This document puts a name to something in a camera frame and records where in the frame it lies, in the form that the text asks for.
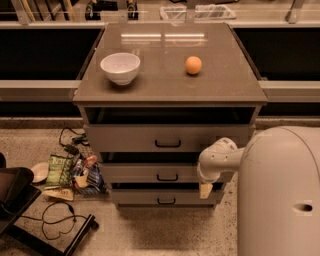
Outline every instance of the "cabinet drawer front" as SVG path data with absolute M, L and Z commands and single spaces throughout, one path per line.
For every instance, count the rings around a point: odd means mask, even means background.
M 111 200 L 118 206 L 157 205 L 157 206 L 199 206 L 214 207 L 220 203 L 223 192 L 213 192 L 207 199 L 200 199 L 198 191 L 115 191 L 110 193 Z
M 220 137 L 239 146 L 248 141 L 248 126 L 85 125 L 95 152 L 201 152 Z
M 198 182 L 196 165 L 187 164 L 101 164 L 108 183 Z

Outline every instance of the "white bowl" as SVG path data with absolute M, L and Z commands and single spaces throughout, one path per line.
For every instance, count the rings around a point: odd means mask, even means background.
M 118 85 L 127 85 L 137 76 L 140 59 L 131 53 L 115 53 L 105 57 L 100 66 L 109 80 Z

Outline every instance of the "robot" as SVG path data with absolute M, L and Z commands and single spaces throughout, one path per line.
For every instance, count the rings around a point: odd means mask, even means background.
M 245 148 L 222 138 L 201 152 L 200 198 L 239 171 L 238 255 L 320 255 L 320 128 L 276 127 Z

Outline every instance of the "black cable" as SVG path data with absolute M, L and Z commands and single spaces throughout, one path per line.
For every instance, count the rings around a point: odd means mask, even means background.
M 57 220 L 57 221 L 53 221 L 53 222 L 49 222 L 49 221 L 45 220 L 46 212 L 47 212 L 52 206 L 54 206 L 54 205 L 56 205 L 56 204 L 65 204 L 65 205 L 67 205 L 67 206 L 68 206 L 68 209 L 69 209 L 69 211 L 71 212 L 72 215 L 71 215 L 71 216 L 64 217 L 64 218 L 62 218 L 62 219 L 59 219 L 59 220 Z M 85 216 L 83 216 L 83 215 L 76 215 L 76 214 L 74 213 L 73 207 L 72 207 L 70 204 L 68 204 L 68 203 L 66 203 L 66 202 L 64 202 L 64 201 L 57 201 L 57 202 L 54 202 L 54 203 L 48 205 L 48 206 L 45 208 L 45 210 L 43 211 L 41 219 L 39 219 L 39 218 L 34 218 L 34 217 L 29 217 L 29 216 L 25 216 L 25 215 L 22 215 L 21 218 L 30 219 L 30 220 L 34 220 L 34 221 L 42 221 L 41 231 L 42 231 L 42 234 L 44 235 L 44 237 L 45 237 L 47 240 L 56 240 L 56 239 L 60 238 L 61 235 L 69 234 L 69 233 L 72 231 L 72 229 L 74 228 L 75 223 L 77 222 L 77 218 L 87 219 L 87 218 L 86 218 Z M 46 232 L 45 232 L 45 225 L 55 225 L 55 224 L 61 223 L 61 222 L 63 222 L 63 221 L 66 221 L 66 220 L 68 220 L 68 219 L 73 219 L 73 223 L 72 223 L 72 226 L 71 226 L 70 230 L 68 230 L 68 231 L 66 231 L 66 232 L 59 231 L 59 235 L 58 235 L 57 237 L 48 237 L 48 236 L 47 236 L 47 234 L 46 234 Z
M 59 136 L 59 144 L 64 148 L 65 151 L 67 151 L 68 153 L 72 154 L 72 155 L 78 155 L 79 154 L 79 149 L 77 147 L 75 147 L 72 144 L 63 144 L 62 141 L 61 141 L 61 138 L 62 138 L 62 134 L 65 130 L 69 130 L 71 131 L 72 133 L 78 135 L 78 136 L 83 136 L 84 134 L 83 133 L 77 133 L 76 131 L 74 131 L 73 129 L 69 128 L 69 127 L 65 127 L 61 130 L 61 133 L 60 133 L 60 136 Z
M 84 147 L 88 147 L 90 146 L 89 141 L 87 139 L 87 136 L 85 133 L 83 133 L 82 135 L 78 136 L 78 137 L 74 137 L 72 138 L 72 142 L 75 145 L 81 144 Z

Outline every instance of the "speckled floor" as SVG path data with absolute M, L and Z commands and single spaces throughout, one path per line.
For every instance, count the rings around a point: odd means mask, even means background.
M 41 120 L 17 120 L 0 125 L 0 151 L 7 158 L 7 166 L 31 168 L 47 161 L 51 153 L 65 154 L 58 143 L 63 127 L 76 129 L 77 122 Z M 66 131 L 63 141 L 68 141 L 71 132 Z M 76 196 L 71 205 L 76 214 L 93 214 L 100 228 L 90 231 L 74 255 L 237 255 L 237 175 L 225 189 L 225 196 L 215 210 L 207 208 L 120 208 L 117 209 L 108 196 L 84 198 Z M 41 195 L 27 210 L 25 215 L 40 218 L 52 199 Z M 54 221 L 68 216 L 67 207 L 57 205 L 48 216 Z M 74 232 L 63 235 L 49 244 L 63 251 L 71 242 L 82 220 L 76 224 Z M 57 227 L 46 227 L 48 236 L 56 236 L 72 224 L 66 222 Z M 19 219 L 23 227 L 33 235 L 47 241 L 41 233 L 41 223 Z M 36 255 L 24 245 L 10 237 L 0 238 L 0 255 Z

